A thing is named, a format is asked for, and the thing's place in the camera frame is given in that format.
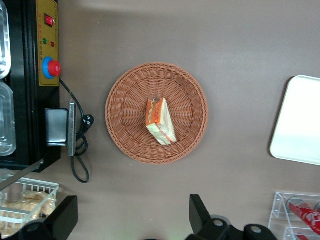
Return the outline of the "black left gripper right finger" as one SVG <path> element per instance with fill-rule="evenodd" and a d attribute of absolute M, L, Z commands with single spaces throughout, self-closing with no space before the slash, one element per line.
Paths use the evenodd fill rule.
<path fill-rule="evenodd" d="M 227 218 L 211 216 L 198 194 L 189 196 L 189 222 L 193 234 L 188 240 L 275 240 L 270 229 L 248 224 L 243 230 L 235 228 Z"/>

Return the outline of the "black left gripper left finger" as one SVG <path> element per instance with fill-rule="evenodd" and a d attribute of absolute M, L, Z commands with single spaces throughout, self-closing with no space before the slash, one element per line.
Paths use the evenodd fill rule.
<path fill-rule="evenodd" d="M 78 197 L 67 196 L 43 222 L 27 224 L 14 235 L 16 240 L 67 240 L 78 223 Z"/>

